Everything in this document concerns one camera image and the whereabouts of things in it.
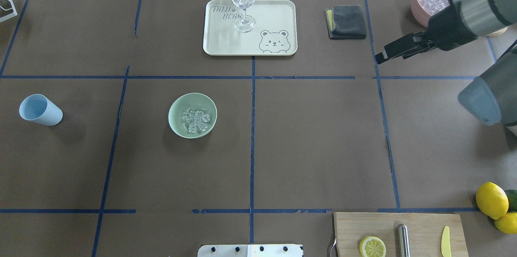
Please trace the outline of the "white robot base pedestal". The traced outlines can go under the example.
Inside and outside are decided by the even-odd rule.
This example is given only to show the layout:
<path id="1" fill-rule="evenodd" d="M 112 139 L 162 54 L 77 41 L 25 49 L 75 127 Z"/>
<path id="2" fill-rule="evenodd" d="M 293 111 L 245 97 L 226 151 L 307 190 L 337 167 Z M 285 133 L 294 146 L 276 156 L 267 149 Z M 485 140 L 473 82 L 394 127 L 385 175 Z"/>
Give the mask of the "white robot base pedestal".
<path id="1" fill-rule="evenodd" d="M 198 257 L 303 257 L 300 244 L 206 244 Z"/>

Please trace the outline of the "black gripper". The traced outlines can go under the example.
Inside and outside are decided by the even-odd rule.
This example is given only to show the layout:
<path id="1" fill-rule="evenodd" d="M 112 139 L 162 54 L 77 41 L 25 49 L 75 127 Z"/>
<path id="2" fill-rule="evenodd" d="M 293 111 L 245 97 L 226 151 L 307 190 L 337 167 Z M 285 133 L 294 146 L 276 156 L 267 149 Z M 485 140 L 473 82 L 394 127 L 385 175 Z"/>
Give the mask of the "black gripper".
<path id="1" fill-rule="evenodd" d="M 438 48 L 450 51 L 477 39 L 471 29 L 464 23 L 459 6 L 449 6 L 434 14 L 428 22 L 424 34 L 407 34 L 387 45 L 375 55 L 377 64 L 402 57 L 410 58 Z"/>

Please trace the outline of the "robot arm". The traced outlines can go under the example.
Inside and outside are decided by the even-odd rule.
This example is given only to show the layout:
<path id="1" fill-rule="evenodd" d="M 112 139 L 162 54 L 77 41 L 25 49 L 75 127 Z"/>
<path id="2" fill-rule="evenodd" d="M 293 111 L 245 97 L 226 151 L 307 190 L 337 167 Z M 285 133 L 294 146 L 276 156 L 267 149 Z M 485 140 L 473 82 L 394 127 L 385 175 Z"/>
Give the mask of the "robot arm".
<path id="1" fill-rule="evenodd" d="M 490 61 L 457 96 L 458 102 L 486 126 L 516 127 L 516 43 L 496 58 L 488 36 L 516 24 L 516 0 L 448 0 L 449 6 L 428 19 L 427 28 L 406 34 L 382 47 L 375 62 L 438 49 L 468 51 L 478 40 L 486 44 Z"/>

